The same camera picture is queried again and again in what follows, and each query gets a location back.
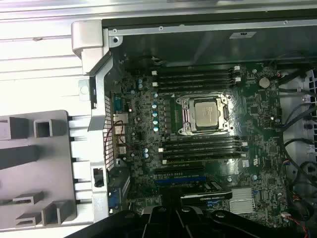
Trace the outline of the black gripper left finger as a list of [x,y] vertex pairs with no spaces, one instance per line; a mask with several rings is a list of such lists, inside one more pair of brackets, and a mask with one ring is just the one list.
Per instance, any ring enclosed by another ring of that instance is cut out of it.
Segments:
[[176,227],[176,210],[153,206],[143,215],[124,210],[77,232],[68,238],[170,238]]

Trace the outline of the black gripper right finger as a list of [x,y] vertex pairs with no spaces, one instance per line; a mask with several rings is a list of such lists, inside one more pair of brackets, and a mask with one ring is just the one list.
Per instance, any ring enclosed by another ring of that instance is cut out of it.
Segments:
[[187,238],[305,238],[306,232],[292,228],[270,228],[225,210],[208,215],[194,207],[177,211]]

